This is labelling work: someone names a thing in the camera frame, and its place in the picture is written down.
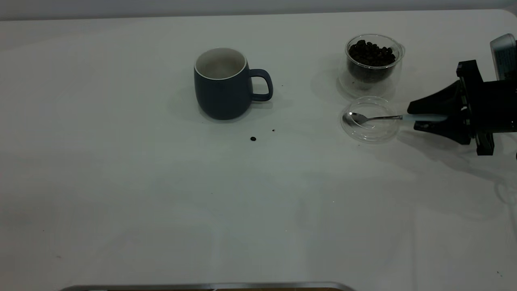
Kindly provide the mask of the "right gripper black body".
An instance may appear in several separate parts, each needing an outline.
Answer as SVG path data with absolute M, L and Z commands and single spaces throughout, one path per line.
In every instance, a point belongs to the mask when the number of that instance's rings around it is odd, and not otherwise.
M 467 121 L 476 140 L 477 155 L 491 156 L 495 148 L 493 134 L 517 131 L 517 83 L 484 82 L 475 60 L 458 63 L 456 75 L 467 102 Z

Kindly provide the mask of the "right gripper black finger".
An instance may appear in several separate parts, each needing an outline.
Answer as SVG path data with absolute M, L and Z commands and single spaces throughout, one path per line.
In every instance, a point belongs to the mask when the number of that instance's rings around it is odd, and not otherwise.
M 440 135 L 461 145 L 469 145 L 472 140 L 469 126 L 454 119 L 441 122 L 417 121 L 414 124 L 414 130 Z
M 461 82 L 455 81 L 447 88 L 409 103 L 408 114 L 441 114 L 452 116 L 463 107 L 460 97 Z

